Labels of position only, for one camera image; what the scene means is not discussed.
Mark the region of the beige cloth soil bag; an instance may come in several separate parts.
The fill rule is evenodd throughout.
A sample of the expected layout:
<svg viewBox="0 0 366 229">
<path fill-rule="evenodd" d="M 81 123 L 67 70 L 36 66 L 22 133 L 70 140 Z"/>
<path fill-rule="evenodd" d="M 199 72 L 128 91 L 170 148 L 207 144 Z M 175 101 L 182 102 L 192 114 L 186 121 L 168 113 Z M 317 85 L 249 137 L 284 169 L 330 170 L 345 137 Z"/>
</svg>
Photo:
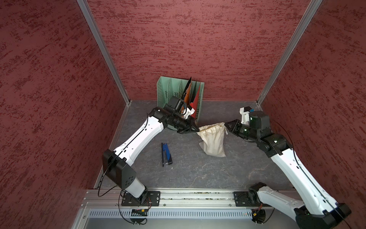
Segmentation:
<svg viewBox="0 0 366 229">
<path fill-rule="evenodd" d="M 197 134 L 202 139 L 202 142 L 200 142 L 199 145 L 207 155 L 226 157 L 224 138 L 228 132 L 224 122 L 200 127 Z"/>
</svg>

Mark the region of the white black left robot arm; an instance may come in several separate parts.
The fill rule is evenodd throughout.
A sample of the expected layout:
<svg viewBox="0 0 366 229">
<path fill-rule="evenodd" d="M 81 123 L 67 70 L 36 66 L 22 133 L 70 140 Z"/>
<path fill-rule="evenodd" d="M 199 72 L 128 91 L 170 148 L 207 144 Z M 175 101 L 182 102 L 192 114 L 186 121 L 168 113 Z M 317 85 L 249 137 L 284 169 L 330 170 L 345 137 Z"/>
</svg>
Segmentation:
<svg viewBox="0 0 366 229">
<path fill-rule="evenodd" d="M 123 144 L 103 153 L 103 176 L 107 176 L 119 188 L 127 191 L 135 199 L 144 203 L 147 188 L 136 177 L 132 165 L 148 143 L 165 128 L 172 126 L 177 133 L 195 133 L 199 128 L 192 117 L 195 110 L 188 106 L 181 113 L 180 108 L 156 107 L 148 115 L 140 128 Z"/>
</svg>

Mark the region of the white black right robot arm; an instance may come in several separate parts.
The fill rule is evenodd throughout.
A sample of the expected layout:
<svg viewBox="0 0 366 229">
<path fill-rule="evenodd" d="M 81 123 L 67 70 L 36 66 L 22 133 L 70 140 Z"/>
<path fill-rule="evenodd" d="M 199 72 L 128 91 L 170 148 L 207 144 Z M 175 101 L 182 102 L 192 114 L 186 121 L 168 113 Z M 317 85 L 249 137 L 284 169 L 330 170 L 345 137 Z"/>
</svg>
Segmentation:
<svg viewBox="0 0 366 229">
<path fill-rule="evenodd" d="M 347 204 L 337 202 L 322 188 L 283 135 L 272 133 L 270 128 L 242 124 L 240 120 L 227 122 L 225 127 L 232 134 L 256 143 L 283 171 L 301 197 L 301 200 L 290 198 L 259 182 L 248 190 L 252 205 L 269 205 L 289 216 L 301 229 L 332 229 L 351 214 Z"/>
</svg>

